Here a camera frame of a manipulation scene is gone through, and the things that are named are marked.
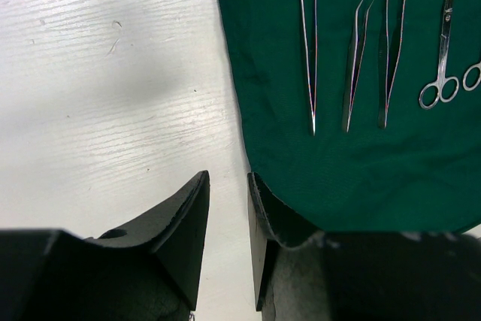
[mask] scissors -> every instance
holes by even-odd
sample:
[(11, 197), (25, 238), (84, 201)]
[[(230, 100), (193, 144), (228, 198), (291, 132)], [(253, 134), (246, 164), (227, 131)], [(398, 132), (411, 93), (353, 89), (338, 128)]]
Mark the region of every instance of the scissors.
[[(479, 71), (478, 80), (472, 86), (468, 86), (467, 83), (466, 83), (467, 76), (474, 69), (477, 69)], [(469, 92), (471, 90), (474, 90), (477, 86), (479, 86), (479, 83), (481, 83), (481, 62), (479, 62), (475, 65), (472, 65), (471, 67), (469, 67), (468, 70), (466, 70), (466, 73), (464, 73), (464, 77), (463, 77), (463, 88), (466, 89)]]
[[(446, 78), (446, 65), (448, 61), (449, 37), (451, 35), (452, 3), (453, 3), (453, 0), (444, 1), (443, 25), (441, 27), (441, 40), (440, 40), (440, 47), (439, 47), (439, 61), (437, 63), (437, 79), (434, 82), (427, 84), (422, 89), (421, 94), (419, 95), (419, 105), (421, 106), (422, 109), (433, 108), (436, 105), (436, 103), (439, 102), (439, 100), (441, 100), (443, 103), (452, 101), (454, 97), (456, 97), (456, 94), (458, 94), (458, 91), (459, 91), (459, 79), (457, 77)], [(443, 88), (451, 80), (455, 82), (455, 89), (449, 97), (444, 98)], [(426, 90), (432, 87), (436, 89), (436, 98), (433, 100), (432, 103), (426, 104), (423, 101), (423, 96)]]

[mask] forceps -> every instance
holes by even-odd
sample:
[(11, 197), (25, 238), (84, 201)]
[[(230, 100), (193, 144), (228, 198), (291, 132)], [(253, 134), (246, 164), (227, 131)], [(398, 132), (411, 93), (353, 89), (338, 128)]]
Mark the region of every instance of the forceps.
[(384, 6), (384, 21), (380, 35), (379, 51), (380, 86), (382, 89), (380, 93), (378, 125), (381, 129), (387, 127), (388, 124), (389, 101), (391, 100), (392, 86), (394, 85), (399, 59), (401, 58), (406, 0), (402, 0), (392, 38), (389, 38), (389, 0), (386, 0)]
[[(436, 103), (441, 100), (443, 103), (447, 103), (452, 101), (456, 94), (458, 94), (459, 90), (459, 79), (457, 77), (448, 77), (446, 78), (446, 64), (448, 61), (448, 50), (449, 50), (449, 36), (451, 34), (451, 15), (452, 15), (452, 3), (453, 0), (445, 0), (444, 2), (444, 9), (443, 9), (443, 25), (441, 27), (441, 39), (440, 39), (440, 47), (439, 47), (439, 60), (437, 64), (437, 79), (427, 84), (419, 94), (419, 105), (422, 109), (431, 109), (433, 108)], [(454, 92), (448, 97), (443, 97), (443, 88), (444, 86), (450, 81), (453, 80), (455, 82), (455, 89)], [(433, 100), (432, 103), (426, 104), (422, 100), (427, 89), (434, 87), (436, 89), (436, 98)]]
[(364, 22), (359, 28), (358, 17), (359, 9), (364, 0), (361, 0), (354, 13), (354, 26), (352, 29), (351, 44), (349, 46), (349, 59), (347, 63), (346, 73), (346, 89), (344, 90), (344, 105), (343, 105), (343, 129), (347, 133), (351, 123), (352, 106), (354, 105), (355, 88), (358, 85), (359, 72), (361, 70), (362, 55), (364, 54), (364, 47), (366, 45), (366, 31), (368, 30), (369, 10), (374, 3), (374, 0), (369, 5), (364, 15)]
[(304, 0), (301, 0), (302, 30), (304, 34), (304, 50), (306, 55), (307, 90), (309, 91), (311, 132), (316, 135), (316, 102), (317, 102), (317, 0), (314, 0), (314, 84), (310, 73), (309, 44), (307, 43), (306, 11)]

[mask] wood grain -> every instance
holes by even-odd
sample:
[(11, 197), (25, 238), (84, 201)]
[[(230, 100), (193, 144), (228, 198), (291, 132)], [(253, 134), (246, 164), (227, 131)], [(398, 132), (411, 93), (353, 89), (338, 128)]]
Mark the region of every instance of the wood grain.
[(207, 169), (196, 319), (259, 320), (216, 0), (0, 0), (0, 226), (99, 236)]

